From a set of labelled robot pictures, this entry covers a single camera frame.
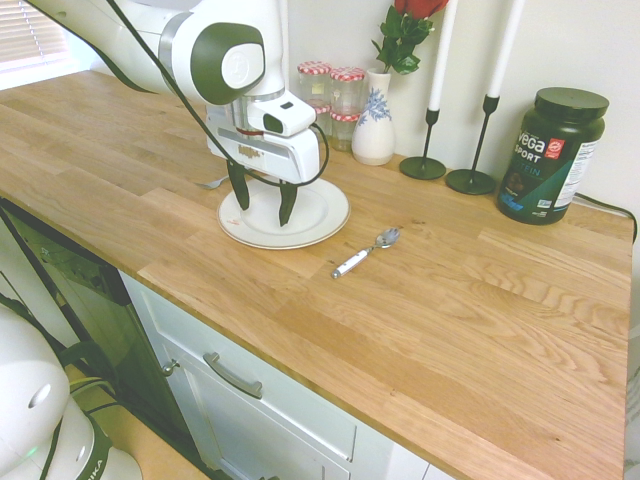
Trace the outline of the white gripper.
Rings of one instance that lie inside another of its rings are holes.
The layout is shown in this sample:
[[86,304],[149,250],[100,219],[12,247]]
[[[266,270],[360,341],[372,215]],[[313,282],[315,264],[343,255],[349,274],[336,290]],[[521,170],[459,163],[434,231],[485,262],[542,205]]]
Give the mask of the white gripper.
[[244,167],[287,181],[279,184],[281,201],[278,218],[279,225],[283,227],[290,220],[297,198],[298,187],[291,183],[312,180],[319,172],[316,135],[310,129],[292,137],[270,133],[247,135],[232,124],[227,113],[229,109],[230,105],[207,106],[206,125],[232,159],[238,162],[227,162],[236,200],[242,210],[249,208],[250,195]]

